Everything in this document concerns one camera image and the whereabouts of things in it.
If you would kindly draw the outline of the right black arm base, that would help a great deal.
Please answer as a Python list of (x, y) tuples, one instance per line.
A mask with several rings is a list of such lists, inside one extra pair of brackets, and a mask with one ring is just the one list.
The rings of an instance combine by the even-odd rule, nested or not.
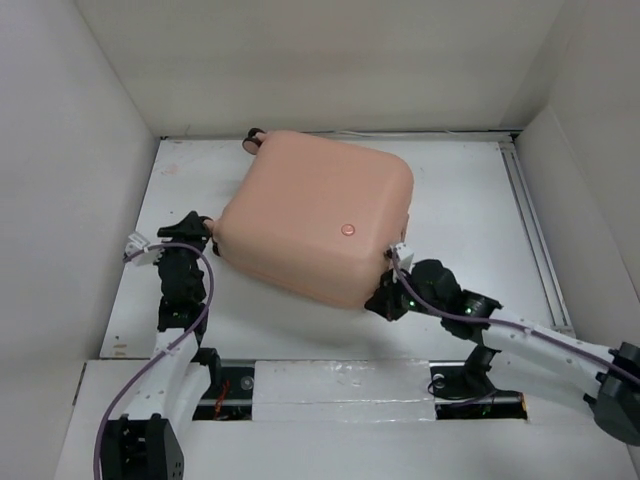
[(527, 420), (524, 396), (500, 390), (488, 378), (496, 352), (476, 346), (465, 361), (430, 364), (427, 392), (437, 420)]

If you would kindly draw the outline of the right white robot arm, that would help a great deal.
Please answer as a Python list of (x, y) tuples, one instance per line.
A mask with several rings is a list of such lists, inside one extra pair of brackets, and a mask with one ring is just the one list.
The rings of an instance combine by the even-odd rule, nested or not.
[(408, 312), (436, 317), (453, 337), (475, 347), (454, 375), (461, 406), (499, 391), (529, 394), (592, 418), (609, 436), (639, 443), (639, 348), (567, 336), (508, 311), (499, 301), (460, 287), (438, 260), (411, 263), (385, 253), (390, 269), (367, 310), (389, 322)]

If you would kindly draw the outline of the pink hard-shell suitcase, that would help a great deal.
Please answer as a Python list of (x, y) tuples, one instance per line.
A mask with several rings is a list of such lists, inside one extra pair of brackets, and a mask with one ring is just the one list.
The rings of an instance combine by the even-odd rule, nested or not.
[(211, 227), (236, 270), (290, 292), (361, 309), (405, 239), (414, 187), (400, 157), (295, 131), (250, 129), (254, 159)]

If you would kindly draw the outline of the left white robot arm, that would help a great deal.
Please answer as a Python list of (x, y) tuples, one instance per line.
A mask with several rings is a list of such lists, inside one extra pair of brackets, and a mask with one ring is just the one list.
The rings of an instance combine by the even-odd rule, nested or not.
[(160, 278), (155, 345), (149, 361), (107, 407), (96, 434), (96, 479), (181, 479), (180, 438), (202, 396), (222, 387), (220, 357), (201, 343), (214, 296), (214, 273), (204, 250), (209, 218), (195, 211), (158, 230), (159, 243), (139, 233), (124, 259), (152, 264)]

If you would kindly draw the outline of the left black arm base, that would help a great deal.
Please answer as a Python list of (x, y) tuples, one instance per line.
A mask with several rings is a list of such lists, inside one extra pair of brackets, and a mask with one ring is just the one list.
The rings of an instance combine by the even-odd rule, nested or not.
[(199, 421), (250, 421), (255, 386), (254, 360), (223, 360), (214, 348), (201, 348), (194, 362), (205, 366), (210, 386), (193, 415)]

